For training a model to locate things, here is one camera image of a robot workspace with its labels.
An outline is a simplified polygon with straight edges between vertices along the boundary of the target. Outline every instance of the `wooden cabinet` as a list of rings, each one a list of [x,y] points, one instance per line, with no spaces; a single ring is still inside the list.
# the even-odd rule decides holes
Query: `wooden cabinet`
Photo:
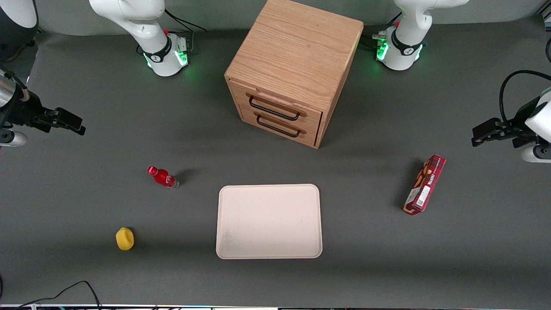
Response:
[[[225,73],[242,121],[319,148],[363,23],[268,0]]]

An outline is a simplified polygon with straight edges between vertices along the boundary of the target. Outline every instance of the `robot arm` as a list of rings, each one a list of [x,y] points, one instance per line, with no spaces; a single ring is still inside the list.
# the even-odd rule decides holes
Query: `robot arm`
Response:
[[[9,129],[13,125],[34,127],[43,132],[58,127],[81,136],[84,134],[86,128],[81,126],[80,117],[62,108],[44,108],[37,95],[28,91],[12,72],[4,71],[5,76],[0,76],[0,146],[26,143],[27,136]]]
[[[472,145],[477,147],[493,140],[513,139],[513,147],[524,147],[521,157],[525,161],[551,163],[550,100],[551,88],[548,88],[523,105],[512,119],[502,122],[494,117],[476,126],[473,128]]]
[[[165,12],[164,0],[89,0],[92,9],[130,33],[143,50],[148,66],[167,77],[187,66],[187,41],[166,34],[155,19]]]
[[[453,8],[469,0],[395,0],[402,19],[399,26],[380,31],[373,39],[381,40],[377,60],[392,70],[406,70],[419,58],[422,42],[433,24],[428,10]]]

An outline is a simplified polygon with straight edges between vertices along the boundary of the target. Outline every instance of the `red bottle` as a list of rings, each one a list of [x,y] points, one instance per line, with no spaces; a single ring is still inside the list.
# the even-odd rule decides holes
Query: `red bottle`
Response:
[[[175,176],[171,175],[165,169],[157,169],[154,166],[147,168],[147,173],[153,176],[155,182],[170,189],[177,189],[180,186],[180,181]]]

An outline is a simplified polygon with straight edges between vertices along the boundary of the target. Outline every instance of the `yellow sponge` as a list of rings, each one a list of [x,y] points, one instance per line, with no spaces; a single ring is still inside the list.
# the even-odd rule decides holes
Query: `yellow sponge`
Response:
[[[128,251],[134,246],[134,234],[127,227],[122,227],[115,235],[118,248],[123,251]]]

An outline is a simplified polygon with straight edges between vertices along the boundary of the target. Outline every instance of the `black metal handle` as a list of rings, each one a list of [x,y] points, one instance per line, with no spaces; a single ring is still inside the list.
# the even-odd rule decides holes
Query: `black metal handle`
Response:
[[[291,116],[287,116],[285,114],[281,114],[279,112],[276,112],[276,111],[273,111],[273,110],[270,110],[270,109],[267,109],[263,106],[259,106],[258,104],[254,104],[252,103],[252,100],[253,100],[253,96],[252,95],[249,95],[249,104],[251,105],[251,107],[253,108],[256,108],[258,110],[262,110],[264,112],[267,112],[267,113],[270,113],[270,114],[273,114],[275,116],[279,116],[281,118],[284,118],[286,120],[290,120],[290,121],[296,121],[297,119],[299,119],[299,116],[300,116],[300,112],[297,112],[296,115],[294,117],[291,117]]]
[[[272,125],[265,124],[265,123],[263,123],[263,122],[260,121],[260,117],[261,117],[260,114],[258,114],[258,115],[256,116],[256,122],[257,122],[259,125],[261,125],[261,126],[270,128],[271,130],[275,130],[275,131],[277,131],[277,132],[279,132],[279,133],[282,133],[282,134],[284,134],[284,135],[286,135],[286,136],[289,136],[289,137],[291,137],[291,138],[296,138],[296,137],[298,137],[299,134],[300,134],[300,130],[297,130],[296,133],[288,133],[288,132],[286,132],[286,131],[284,131],[284,130],[281,130],[281,129],[279,129],[279,128],[276,128],[276,127],[274,127],[274,126],[272,126]]]

